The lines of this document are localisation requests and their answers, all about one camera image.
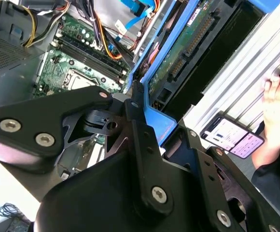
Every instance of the green circuit board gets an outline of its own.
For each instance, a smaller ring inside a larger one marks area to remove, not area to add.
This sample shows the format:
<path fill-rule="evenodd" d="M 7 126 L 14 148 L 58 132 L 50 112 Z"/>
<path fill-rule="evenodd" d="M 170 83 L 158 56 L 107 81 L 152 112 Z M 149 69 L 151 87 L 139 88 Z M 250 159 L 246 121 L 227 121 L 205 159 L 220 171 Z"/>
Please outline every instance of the green circuit board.
<path fill-rule="evenodd" d="M 167 77 L 169 71 L 173 68 L 174 62 L 181 55 L 182 51 L 186 48 L 186 43 L 189 38 L 197 30 L 198 26 L 202 23 L 204 17 L 208 13 L 208 9 L 213 4 L 214 0 L 203 1 L 192 14 L 189 22 L 183 29 L 181 35 L 178 37 L 173 47 L 167 54 L 163 63 L 159 66 L 155 75 L 151 78 L 149 82 L 149 94 L 152 94 L 155 89 L 159 89 L 159 84 L 161 81 Z"/>
<path fill-rule="evenodd" d="M 61 22 L 61 26 L 59 27 L 59 30 L 61 30 L 62 35 L 66 35 L 76 41 L 78 41 L 81 44 L 84 44 L 86 46 L 92 47 L 95 49 L 95 51 L 105 57 L 108 58 L 108 55 L 106 51 L 103 48 L 103 45 L 100 45 L 99 47 L 96 44 L 95 36 L 93 28 L 83 22 L 80 19 L 76 19 L 68 14 L 64 15 Z M 123 59 L 115 61 L 117 64 L 119 64 L 124 70 L 129 70 L 129 66 L 125 63 Z"/>
<path fill-rule="evenodd" d="M 121 91 L 112 79 L 50 46 L 33 95 L 42 97 L 90 85 L 100 86 L 110 93 Z"/>

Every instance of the power supply cable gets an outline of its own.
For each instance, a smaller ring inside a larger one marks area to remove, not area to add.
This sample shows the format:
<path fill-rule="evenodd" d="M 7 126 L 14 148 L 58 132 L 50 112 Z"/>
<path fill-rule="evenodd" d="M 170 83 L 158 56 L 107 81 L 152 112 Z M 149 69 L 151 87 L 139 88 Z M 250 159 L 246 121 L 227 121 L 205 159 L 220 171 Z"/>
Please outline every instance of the power supply cable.
<path fill-rule="evenodd" d="M 69 7 L 70 2 L 66 4 L 65 9 L 61 13 L 56 14 L 50 19 L 50 22 L 47 28 L 44 30 L 44 32 L 41 35 L 37 36 L 35 39 L 33 39 L 32 43 L 28 45 L 28 47 L 31 47 L 32 45 L 44 40 L 49 35 L 49 33 L 53 29 L 54 25 L 58 22 L 58 20 L 68 11 Z"/>
<path fill-rule="evenodd" d="M 35 21 L 35 17 L 33 15 L 33 13 L 30 11 L 29 8 L 25 7 L 25 6 L 22 6 L 23 9 L 29 14 L 29 16 L 31 17 L 31 20 L 32 20 L 32 31 L 31 31 L 31 34 L 30 34 L 30 37 L 29 39 L 23 44 L 24 47 L 29 47 L 33 41 L 33 39 L 35 38 L 35 33 L 36 33 L 36 21 Z"/>

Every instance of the orange wire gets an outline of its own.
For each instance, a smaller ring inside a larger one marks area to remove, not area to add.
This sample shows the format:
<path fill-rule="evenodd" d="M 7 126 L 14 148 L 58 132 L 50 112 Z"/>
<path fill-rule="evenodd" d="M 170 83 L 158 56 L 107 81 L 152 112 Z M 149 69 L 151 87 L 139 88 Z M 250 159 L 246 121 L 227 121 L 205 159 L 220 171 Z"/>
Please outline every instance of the orange wire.
<path fill-rule="evenodd" d="M 97 19 L 98 27 L 99 27 L 99 30 L 100 30 L 100 33 L 101 33 L 101 38 L 102 38 L 103 45 L 104 45 L 104 47 L 105 47 L 105 49 L 106 49 L 106 52 L 107 52 L 107 54 L 109 55 L 109 57 L 111 57 L 112 59 L 120 59 L 120 58 L 122 58 L 122 55 L 121 55 L 121 54 L 119 54 L 119 55 L 117 55 L 117 56 L 114 56 L 114 55 L 109 51 L 108 46 L 107 46 L 107 43 L 106 43 L 105 35 L 104 35 L 104 33 L 103 33 L 103 28 L 102 28 L 102 26 L 101 26 L 100 19 L 99 19 L 98 16 L 96 16 L 96 19 Z"/>
<path fill-rule="evenodd" d="M 57 11 L 63 11 L 63 10 L 66 9 L 67 5 L 68 5 L 68 3 L 65 6 L 63 6 L 63 7 L 56 8 L 56 10 Z"/>

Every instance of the black sleeve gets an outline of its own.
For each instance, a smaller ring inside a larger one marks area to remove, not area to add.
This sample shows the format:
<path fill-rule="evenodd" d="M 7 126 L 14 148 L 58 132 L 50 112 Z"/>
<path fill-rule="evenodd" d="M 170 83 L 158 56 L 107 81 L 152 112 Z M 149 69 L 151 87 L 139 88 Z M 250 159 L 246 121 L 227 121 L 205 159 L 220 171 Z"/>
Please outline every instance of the black sleeve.
<path fill-rule="evenodd" d="M 252 183 L 280 211 L 280 157 L 274 163 L 258 168 Z"/>

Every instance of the blue plastic bracket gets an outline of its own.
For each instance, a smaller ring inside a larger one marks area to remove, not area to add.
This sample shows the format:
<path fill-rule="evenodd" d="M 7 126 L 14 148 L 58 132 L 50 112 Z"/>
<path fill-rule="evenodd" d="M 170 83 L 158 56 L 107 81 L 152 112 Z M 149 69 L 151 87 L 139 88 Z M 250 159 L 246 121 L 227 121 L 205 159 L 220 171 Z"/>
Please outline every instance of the blue plastic bracket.
<path fill-rule="evenodd" d="M 171 3 L 171 5 L 170 5 L 168 11 L 166 12 L 162 22 L 160 23 L 160 26 L 159 26 L 158 30 L 156 30 L 155 35 L 153 36 L 153 38 L 149 42 L 149 44 L 146 47 L 143 54 L 146 54 L 147 52 L 149 52 L 149 48 L 151 47 L 152 43 L 154 42 L 154 39 L 157 37 L 157 35 L 158 35 L 159 31 L 161 30 L 163 24 L 165 23 L 165 20 L 168 17 L 168 15 L 170 14 L 172 8 L 174 7 L 175 2 L 176 1 L 174 0 Z M 182 30 L 184 29 L 185 25 L 187 24 L 188 20 L 190 19 L 191 15 L 194 11 L 194 9 L 196 8 L 198 2 L 199 2 L 199 0 L 190 0 L 188 2 L 188 4 L 187 4 L 185 10 L 183 11 L 180 19 L 176 23 L 176 25 L 173 28 L 171 34 L 169 35 L 169 37 L 167 38 L 167 40 L 166 40 L 165 44 L 163 45 L 162 49 L 158 53 L 155 61 L 153 62 L 153 64 L 151 65 L 151 67 L 148 69 L 147 73 L 145 74 L 145 76 L 141 80 L 141 82 L 144 85 L 144 105 L 145 105 L 144 106 L 144 114 L 145 114 L 146 122 L 149 126 L 154 128 L 154 131 L 155 131 L 155 134 L 156 134 L 157 141 L 158 141 L 159 145 L 161 145 L 164 142 L 164 140 L 170 135 L 170 133 L 175 129 L 175 127 L 177 125 L 177 122 L 173 118 L 171 118 L 171 117 L 167 116 L 166 114 L 152 108 L 149 105 L 148 83 L 149 83 L 150 79 L 154 76 L 158 67 L 160 66 L 162 61 L 165 59 L 169 50 L 171 49 L 171 47 L 175 43 L 176 39 L 178 38 L 178 36 L 182 32 Z M 132 70 L 131 74 L 129 75 L 128 88 L 132 84 L 132 79 L 133 79 L 134 72 L 136 71 L 137 67 L 141 64 L 141 62 L 143 60 L 143 57 L 144 56 L 142 55 L 141 58 L 138 60 L 137 64 L 135 65 L 134 69 Z"/>
<path fill-rule="evenodd" d="M 125 4 L 132 12 L 136 13 L 139 8 L 140 5 L 133 0 L 120 0 L 123 4 Z"/>
<path fill-rule="evenodd" d="M 264 13 L 271 13 L 280 4 L 280 0 L 248 0 Z"/>

